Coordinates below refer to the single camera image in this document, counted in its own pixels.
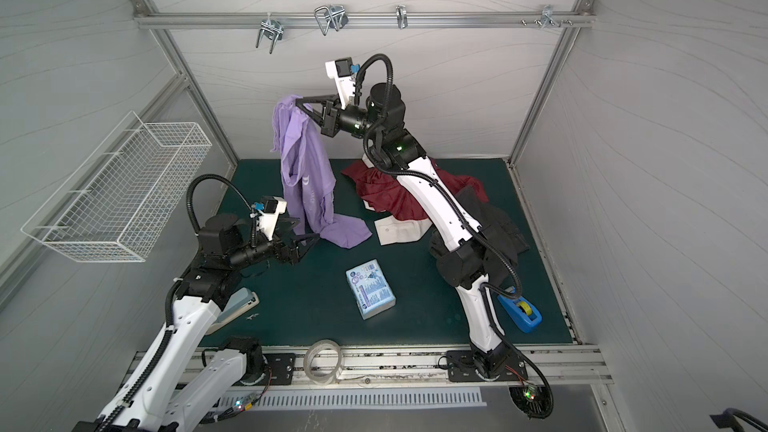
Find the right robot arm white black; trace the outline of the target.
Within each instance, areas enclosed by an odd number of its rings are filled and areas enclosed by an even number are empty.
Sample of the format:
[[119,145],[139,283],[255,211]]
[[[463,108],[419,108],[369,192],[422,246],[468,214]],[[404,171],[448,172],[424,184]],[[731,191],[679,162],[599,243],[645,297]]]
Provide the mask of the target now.
[[475,371],[483,380],[497,378],[518,351],[507,340],[492,303],[493,295],[505,293],[492,280],[493,268],[500,267],[512,279],[511,298],[522,293],[516,268],[502,249],[502,227],[483,224],[461,205],[406,129],[405,104],[388,56],[377,53],[361,64],[350,57],[336,59],[326,62],[325,71],[335,93],[300,98],[296,106],[323,135],[346,132],[360,139],[374,168],[394,178],[426,212],[446,248],[437,268],[462,304]]

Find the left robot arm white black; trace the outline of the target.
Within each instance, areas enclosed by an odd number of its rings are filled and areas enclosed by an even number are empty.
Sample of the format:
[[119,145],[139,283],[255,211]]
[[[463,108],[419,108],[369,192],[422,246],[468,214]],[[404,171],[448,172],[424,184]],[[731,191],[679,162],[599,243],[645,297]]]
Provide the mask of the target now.
[[240,289],[243,270],[269,260],[295,265],[317,243],[317,233],[295,234],[298,219],[276,196],[247,202],[247,219],[218,214],[199,222],[194,193],[204,181],[235,185],[217,174],[194,178],[185,206],[198,250],[185,271],[175,278],[164,301],[164,323],[147,354],[116,395],[77,431],[192,431],[200,423],[234,418],[260,401],[250,395],[224,412],[214,404],[236,383],[268,379],[272,367],[260,341],[234,336],[216,348],[211,361],[184,387],[178,385],[199,343]]

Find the purple cloth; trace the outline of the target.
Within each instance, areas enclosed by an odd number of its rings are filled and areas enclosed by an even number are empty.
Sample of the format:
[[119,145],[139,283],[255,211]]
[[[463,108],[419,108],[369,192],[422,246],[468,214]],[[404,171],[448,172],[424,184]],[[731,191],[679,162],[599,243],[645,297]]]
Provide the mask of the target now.
[[316,233],[336,246],[351,249],[372,233],[362,219],[334,211],[335,175],[321,134],[296,106],[297,98],[289,95],[281,99],[272,117],[273,151],[280,158],[283,198],[290,216],[299,220],[294,231]]

